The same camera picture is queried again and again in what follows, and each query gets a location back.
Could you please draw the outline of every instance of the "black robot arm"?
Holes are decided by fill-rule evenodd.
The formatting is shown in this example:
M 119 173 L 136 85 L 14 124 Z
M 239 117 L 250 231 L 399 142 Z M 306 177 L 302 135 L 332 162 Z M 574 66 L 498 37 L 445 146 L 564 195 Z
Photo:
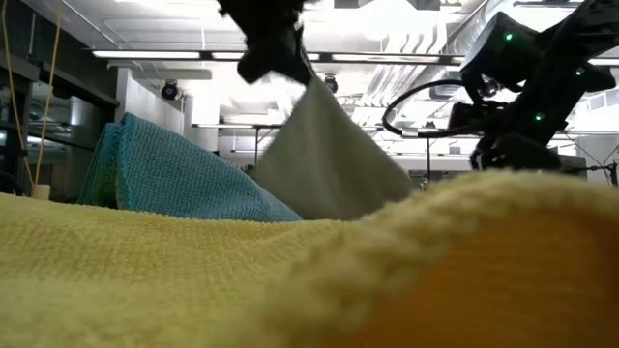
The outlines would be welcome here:
M 619 0 L 585 0 L 543 33 L 498 13 L 460 69 L 458 84 L 473 104 L 456 103 L 446 131 L 419 136 L 479 135 L 470 158 L 473 169 L 559 169 L 558 156 L 546 146 L 568 125 L 567 117 L 585 92 L 615 87 L 609 68 L 588 61 L 619 45 L 618 39 Z M 519 95 L 512 102 L 486 101 L 497 86 Z M 387 127 L 393 108 L 387 108 L 383 123 L 401 133 Z
M 315 75 L 303 46 L 299 14 L 304 0 L 218 0 L 246 36 L 237 71 L 247 83 L 277 72 L 307 85 Z

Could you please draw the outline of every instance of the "towel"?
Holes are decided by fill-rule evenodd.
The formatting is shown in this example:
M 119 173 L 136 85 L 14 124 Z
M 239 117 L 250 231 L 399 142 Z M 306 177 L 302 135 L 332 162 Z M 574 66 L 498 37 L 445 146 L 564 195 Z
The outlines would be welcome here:
M 105 126 L 78 203 L 179 218 L 300 219 L 238 168 L 130 113 Z
M 617 347 L 619 193 L 476 173 L 361 220 L 0 194 L 2 347 Z
M 251 176 L 307 219 L 360 218 L 413 189 L 407 173 L 316 78 Z

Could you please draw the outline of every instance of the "yellow towel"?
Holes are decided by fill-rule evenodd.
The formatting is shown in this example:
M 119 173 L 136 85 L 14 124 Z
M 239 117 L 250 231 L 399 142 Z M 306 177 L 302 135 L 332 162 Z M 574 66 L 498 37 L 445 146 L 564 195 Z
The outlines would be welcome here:
M 616 347 L 618 208 L 508 173 L 354 222 L 0 195 L 0 347 Z

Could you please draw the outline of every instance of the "gray cloth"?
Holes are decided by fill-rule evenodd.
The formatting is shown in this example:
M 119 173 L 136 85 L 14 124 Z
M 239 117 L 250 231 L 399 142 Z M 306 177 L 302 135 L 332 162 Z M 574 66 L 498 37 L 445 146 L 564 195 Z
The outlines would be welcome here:
M 354 219 L 400 201 L 412 181 L 313 80 L 252 177 L 307 219 Z

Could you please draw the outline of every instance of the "ceiling light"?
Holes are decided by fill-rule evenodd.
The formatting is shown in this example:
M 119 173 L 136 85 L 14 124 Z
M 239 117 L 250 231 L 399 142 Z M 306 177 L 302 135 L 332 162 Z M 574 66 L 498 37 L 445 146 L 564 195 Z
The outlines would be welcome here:
M 589 63 L 595 66 L 619 67 L 619 59 L 616 58 L 594 58 Z
M 258 150 L 258 154 L 262 154 L 264 151 Z M 231 154 L 255 154 L 255 150 L 230 150 Z
M 213 52 L 214 59 L 222 60 L 239 60 L 243 57 L 244 52 Z
M 312 62 L 316 62 L 320 60 L 320 54 L 318 53 L 308 53 L 308 59 L 310 59 Z
M 253 129 L 253 125 L 209 125 L 209 124 L 193 124 L 194 128 L 205 128 L 205 129 Z
M 334 63 L 376 63 L 376 64 L 417 64 L 417 65 L 457 65 L 454 61 L 440 62 L 439 56 L 423 54 L 347 54 L 333 55 Z
M 230 60 L 230 61 L 238 61 L 243 57 L 245 52 L 213 52 L 213 59 L 215 60 Z M 320 60 L 320 54 L 318 53 L 309 53 L 308 59 L 312 62 L 316 62 Z
M 200 52 L 191 51 L 135 51 L 135 50 L 96 50 L 93 54 L 104 59 L 200 59 Z

